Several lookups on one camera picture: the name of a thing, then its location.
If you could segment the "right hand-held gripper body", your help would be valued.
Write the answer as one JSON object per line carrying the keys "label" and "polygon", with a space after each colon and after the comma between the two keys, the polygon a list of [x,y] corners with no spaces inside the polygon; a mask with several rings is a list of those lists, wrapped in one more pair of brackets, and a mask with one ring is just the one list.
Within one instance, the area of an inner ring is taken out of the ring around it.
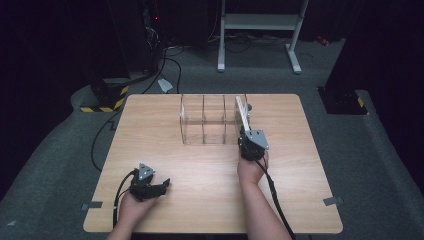
{"label": "right hand-held gripper body", "polygon": [[262,129],[245,131],[243,144],[238,145],[241,157],[249,161],[262,159],[269,149],[268,141]]}

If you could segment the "clear acrylic book rack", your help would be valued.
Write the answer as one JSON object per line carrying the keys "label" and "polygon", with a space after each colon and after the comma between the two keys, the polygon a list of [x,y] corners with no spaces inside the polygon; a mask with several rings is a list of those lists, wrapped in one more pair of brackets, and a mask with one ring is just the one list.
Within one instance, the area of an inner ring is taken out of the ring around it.
{"label": "clear acrylic book rack", "polygon": [[180,128],[185,145],[235,145],[243,126],[237,100],[245,94],[183,94]]}

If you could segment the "green leaf picture book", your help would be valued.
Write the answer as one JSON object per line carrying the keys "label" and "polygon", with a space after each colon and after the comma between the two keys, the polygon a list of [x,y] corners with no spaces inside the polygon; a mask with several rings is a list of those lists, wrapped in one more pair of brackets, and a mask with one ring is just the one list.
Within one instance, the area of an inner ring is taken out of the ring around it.
{"label": "green leaf picture book", "polygon": [[249,131],[249,104],[244,96],[235,97],[235,123],[241,132]]}

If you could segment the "person's left hand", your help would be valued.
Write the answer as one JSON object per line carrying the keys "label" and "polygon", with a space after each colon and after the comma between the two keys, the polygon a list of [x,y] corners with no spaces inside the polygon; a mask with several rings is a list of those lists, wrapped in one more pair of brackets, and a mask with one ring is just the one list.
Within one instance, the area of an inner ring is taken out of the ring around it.
{"label": "person's left hand", "polygon": [[139,201],[131,193],[125,193],[118,211],[116,226],[133,230],[156,202],[157,198]]}

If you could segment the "dark equipment tower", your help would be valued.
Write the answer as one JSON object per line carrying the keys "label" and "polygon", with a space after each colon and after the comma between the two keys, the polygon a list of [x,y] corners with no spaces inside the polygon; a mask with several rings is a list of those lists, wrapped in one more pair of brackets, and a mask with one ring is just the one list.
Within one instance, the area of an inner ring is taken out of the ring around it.
{"label": "dark equipment tower", "polygon": [[156,71],[159,61],[159,33],[146,25],[148,0],[108,0],[129,78]]}

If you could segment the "black stand base yellow mark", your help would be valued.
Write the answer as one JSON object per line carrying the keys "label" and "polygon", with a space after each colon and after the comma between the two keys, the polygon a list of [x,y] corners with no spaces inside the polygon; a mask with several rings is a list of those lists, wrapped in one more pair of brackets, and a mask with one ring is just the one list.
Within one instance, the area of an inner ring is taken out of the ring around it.
{"label": "black stand base yellow mark", "polygon": [[362,98],[354,90],[318,87],[318,93],[328,114],[367,115]]}

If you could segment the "white tape piece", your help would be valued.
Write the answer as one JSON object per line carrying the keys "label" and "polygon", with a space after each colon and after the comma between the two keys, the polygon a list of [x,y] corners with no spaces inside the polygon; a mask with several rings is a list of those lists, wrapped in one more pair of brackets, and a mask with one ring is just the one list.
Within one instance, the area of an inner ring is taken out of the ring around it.
{"label": "white tape piece", "polygon": [[158,84],[164,93],[168,93],[173,88],[172,84],[166,79],[159,79]]}

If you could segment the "person's right hand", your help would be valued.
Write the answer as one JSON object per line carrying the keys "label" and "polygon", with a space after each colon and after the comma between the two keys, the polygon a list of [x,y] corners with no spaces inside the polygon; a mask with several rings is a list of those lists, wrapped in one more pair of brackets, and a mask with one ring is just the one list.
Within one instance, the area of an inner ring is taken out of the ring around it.
{"label": "person's right hand", "polygon": [[239,157],[237,165],[237,174],[241,185],[255,184],[257,185],[262,176],[268,169],[268,153],[257,161],[249,161]]}

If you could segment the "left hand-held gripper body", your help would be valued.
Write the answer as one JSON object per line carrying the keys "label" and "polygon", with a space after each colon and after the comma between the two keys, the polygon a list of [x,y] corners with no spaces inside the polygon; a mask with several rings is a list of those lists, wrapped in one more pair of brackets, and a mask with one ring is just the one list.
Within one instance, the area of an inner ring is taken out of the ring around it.
{"label": "left hand-held gripper body", "polygon": [[156,189],[151,187],[151,181],[154,177],[155,171],[145,165],[139,164],[139,168],[135,171],[135,175],[131,180],[129,187],[130,193],[139,201],[154,198],[154,191]]}

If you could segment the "black yellow striped stand base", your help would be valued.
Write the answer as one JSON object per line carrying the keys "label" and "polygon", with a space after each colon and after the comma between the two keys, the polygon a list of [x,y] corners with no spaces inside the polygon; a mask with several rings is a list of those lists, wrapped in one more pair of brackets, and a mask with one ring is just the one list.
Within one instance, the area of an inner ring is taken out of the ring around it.
{"label": "black yellow striped stand base", "polygon": [[126,85],[108,85],[100,79],[89,85],[89,90],[80,104],[80,110],[85,113],[118,111],[129,90]]}

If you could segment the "white metal stand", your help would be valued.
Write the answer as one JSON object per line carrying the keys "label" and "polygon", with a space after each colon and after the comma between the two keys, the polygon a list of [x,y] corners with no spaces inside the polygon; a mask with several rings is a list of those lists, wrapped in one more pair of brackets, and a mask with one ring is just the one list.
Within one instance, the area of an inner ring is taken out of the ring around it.
{"label": "white metal stand", "polygon": [[302,0],[298,14],[238,14],[226,12],[226,0],[221,0],[220,10],[220,34],[217,58],[217,71],[225,71],[225,31],[226,30],[272,30],[291,31],[291,41],[285,45],[292,70],[295,74],[301,74],[302,69],[295,53],[301,27],[305,18],[309,0]]}

